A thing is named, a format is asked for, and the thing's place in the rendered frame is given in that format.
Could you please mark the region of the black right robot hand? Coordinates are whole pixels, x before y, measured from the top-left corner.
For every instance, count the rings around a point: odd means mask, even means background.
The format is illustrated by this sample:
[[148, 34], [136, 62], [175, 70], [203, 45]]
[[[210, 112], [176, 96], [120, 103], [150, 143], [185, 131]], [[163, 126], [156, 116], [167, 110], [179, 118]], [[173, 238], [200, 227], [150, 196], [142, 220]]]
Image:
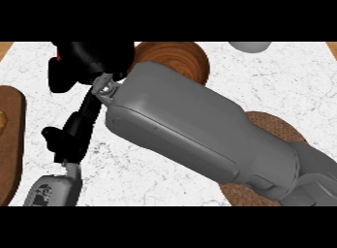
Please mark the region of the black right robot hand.
[[134, 41], [53, 41], [51, 44], [57, 48], [57, 56], [48, 60], [53, 93], [66, 93], [78, 82], [91, 85], [103, 74], [110, 74], [114, 81], [126, 77], [134, 61]]

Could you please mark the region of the brown wooden bowl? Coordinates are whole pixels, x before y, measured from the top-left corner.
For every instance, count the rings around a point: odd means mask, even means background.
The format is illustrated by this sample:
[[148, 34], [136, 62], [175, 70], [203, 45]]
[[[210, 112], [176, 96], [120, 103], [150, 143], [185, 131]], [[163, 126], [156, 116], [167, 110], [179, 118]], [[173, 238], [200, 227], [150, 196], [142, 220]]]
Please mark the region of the brown wooden bowl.
[[204, 85], [210, 75], [206, 52], [194, 42], [141, 42], [135, 47], [134, 62], [154, 61]]

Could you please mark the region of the brown woven placemat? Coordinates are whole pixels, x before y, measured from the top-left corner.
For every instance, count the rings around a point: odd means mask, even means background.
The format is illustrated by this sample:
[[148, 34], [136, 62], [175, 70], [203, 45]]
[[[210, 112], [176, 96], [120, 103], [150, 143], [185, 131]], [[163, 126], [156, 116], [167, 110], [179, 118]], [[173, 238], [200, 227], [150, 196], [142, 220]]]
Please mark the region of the brown woven placemat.
[[[253, 124], [279, 139], [307, 142], [296, 128], [279, 117], [259, 111], [247, 111], [246, 114]], [[279, 206], [278, 201], [268, 200], [247, 186], [228, 183], [219, 184], [218, 187], [232, 206]]]

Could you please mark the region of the grey rounded object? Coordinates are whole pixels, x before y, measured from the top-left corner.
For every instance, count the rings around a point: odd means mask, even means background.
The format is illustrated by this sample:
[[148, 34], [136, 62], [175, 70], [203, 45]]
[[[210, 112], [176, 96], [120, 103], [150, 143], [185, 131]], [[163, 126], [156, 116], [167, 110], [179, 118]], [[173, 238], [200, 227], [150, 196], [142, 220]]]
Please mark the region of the grey rounded object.
[[243, 52], [259, 53], [268, 49], [271, 42], [229, 42], [229, 45]]

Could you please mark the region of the brown wooden cutting board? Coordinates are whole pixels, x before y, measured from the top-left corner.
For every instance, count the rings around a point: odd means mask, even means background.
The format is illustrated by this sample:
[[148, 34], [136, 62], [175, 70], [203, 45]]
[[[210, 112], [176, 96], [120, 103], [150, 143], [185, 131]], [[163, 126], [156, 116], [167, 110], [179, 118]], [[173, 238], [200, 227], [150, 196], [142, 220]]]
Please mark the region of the brown wooden cutting board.
[[13, 86], [0, 86], [0, 110], [8, 117], [0, 137], [0, 206], [16, 194], [23, 172], [25, 96]]

